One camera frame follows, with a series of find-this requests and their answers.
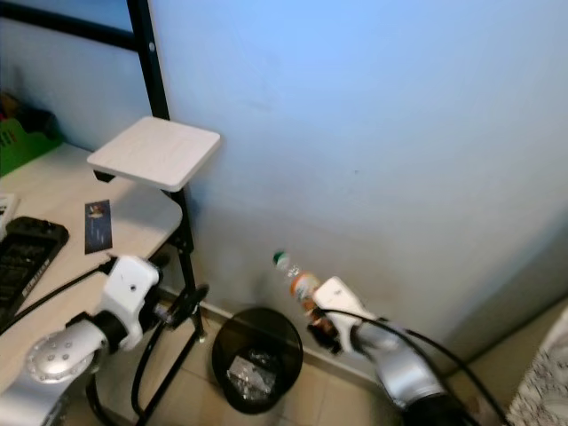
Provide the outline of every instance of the trash can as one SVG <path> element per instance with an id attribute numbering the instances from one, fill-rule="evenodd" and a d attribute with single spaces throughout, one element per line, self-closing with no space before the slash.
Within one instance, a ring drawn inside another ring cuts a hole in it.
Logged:
<path id="1" fill-rule="evenodd" d="M 245 414 L 271 409 L 292 387 L 304 350 L 281 313 L 253 308 L 237 313 L 217 333 L 212 364 L 229 404 Z"/>

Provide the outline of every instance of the black metal pole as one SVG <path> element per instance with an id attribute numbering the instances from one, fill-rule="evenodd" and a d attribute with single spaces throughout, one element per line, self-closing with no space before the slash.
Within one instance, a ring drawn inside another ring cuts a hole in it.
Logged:
<path id="1" fill-rule="evenodd" d="M 129 51 L 137 50 L 136 43 L 134 43 L 134 34 L 130 31 L 89 22 L 88 20 L 79 20 L 59 13 L 42 11 L 9 2 L 0 2 L 0 16 L 36 27 L 70 34 L 71 36 L 121 47 Z"/>
<path id="2" fill-rule="evenodd" d="M 176 193 L 171 193 L 170 195 L 171 199 L 181 208 L 181 223 L 173 236 L 173 242 L 177 248 L 181 272 L 184 275 L 185 289 L 188 294 L 191 294 L 195 291 L 195 277 L 193 275 L 191 258 L 191 253 L 193 251 L 193 236 L 189 220 L 189 209 L 187 208 L 187 198 L 183 188 Z M 199 333 L 199 336 L 204 337 L 205 329 L 203 328 L 201 310 L 199 307 L 197 308 L 197 312 L 192 316 L 192 320 L 195 325 L 195 330 Z"/>
<path id="3" fill-rule="evenodd" d="M 128 12 L 152 115 L 169 120 L 168 101 L 166 100 L 166 91 L 163 88 L 162 71 L 160 70 L 150 7 L 147 0 L 128 0 Z"/>

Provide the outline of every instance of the robotic arm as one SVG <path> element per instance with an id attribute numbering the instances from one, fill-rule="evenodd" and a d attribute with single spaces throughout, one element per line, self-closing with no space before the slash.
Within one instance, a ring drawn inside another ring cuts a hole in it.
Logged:
<path id="1" fill-rule="evenodd" d="M 376 320 L 337 277 L 319 286 L 313 300 L 323 312 L 338 310 Z M 475 424 L 424 357 L 403 339 L 354 316 L 336 312 L 326 316 L 338 331 L 343 351 L 364 356 L 374 364 L 379 385 L 399 408 L 406 426 Z"/>
<path id="2" fill-rule="evenodd" d="M 188 318 L 199 301 L 172 315 L 158 304 L 160 279 L 159 270 L 147 261 L 134 256 L 118 258 L 95 314 L 83 312 L 29 350 L 20 374 L 0 395 L 2 424 L 57 424 L 66 392 L 84 388 L 106 356 L 133 349 L 158 320 L 176 327 Z M 204 293 L 206 290 L 200 292 L 201 298 Z"/>

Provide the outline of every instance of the black keyboard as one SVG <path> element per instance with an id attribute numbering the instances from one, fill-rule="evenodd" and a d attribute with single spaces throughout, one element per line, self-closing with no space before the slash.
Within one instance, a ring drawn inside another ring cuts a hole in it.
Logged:
<path id="1" fill-rule="evenodd" d="M 0 242 L 0 326 L 15 315 L 69 239 L 64 226 L 32 217 L 12 220 L 6 232 Z"/>

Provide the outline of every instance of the black metal frame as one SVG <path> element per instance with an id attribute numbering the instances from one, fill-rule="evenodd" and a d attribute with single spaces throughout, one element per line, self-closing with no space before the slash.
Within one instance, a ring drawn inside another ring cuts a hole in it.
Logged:
<path id="1" fill-rule="evenodd" d="M 154 39 L 154 31 L 148 2 L 147 0 L 127 0 L 127 2 L 132 32 L 89 22 L 88 20 L 71 18 L 58 13 L 46 12 L 19 4 L 10 4 L 5 1 L 0 1 L 0 17 L 17 20 L 41 28 L 48 28 L 61 33 L 70 34 L 72 36 L 79 36 L 88 40 L 93 40 L 95 42 L 108 44 L 130 51 L 136 51 L 140 59 L 140 66 L 142 67 L 142 74 L 144 76 L 150 107 L 152 108 L 152 115 L 164 120 L 169 120 L 170 113 L 168 111 L 168 102 L 163 87 L 162 72 L 160 70 L 160 62 L 158 60 L 158 51 Z M 112 176 L 101 175 L 97 176 L 97 178 L 109 181 L 112 179 Z M 187 208 L 187 199 L 185 197 L 186 194 L 184 189 L 176 193 L 168 194 L 182 210 L 181 224 L 171 235 L 168 243 L 174 245 L 177 249 L 179 263 L 184 276 L 185 292 L 193 292 L 195 290 L 195 278 L 193 276 L 193 267 L 190 257 L 193 251 L 193 238 L 190 227 L 189 210 Z M 146 424 L 197 339 L 205 336 L 205 331 L 201 321 L 201 311 L 198 310 L 195 315 L 192 316 L 192 320 L 195 325 L 195 331 L 189 337 L 186 345 L 179 353 L 169 372 L 158 387 L 158 390 L 151 398 L 148 406 L 144 410 L 144 415 L 140 417 L 137 425 Z M 105 416 L 102 412 L 102 407 L 98 402 L 99 399 L 96 393 L 96 386 L 92 385 L 90 389 L 91 393 L 88 392 L 88 395 L 92 396 L 92 398 L 90 398 L 91 406 L 93 406 L 94 403 L 95 407 L 100 408 L 99 410 L 93 410 L 93 412 L 101 421 L 107 420 L 103 418 Z"/>

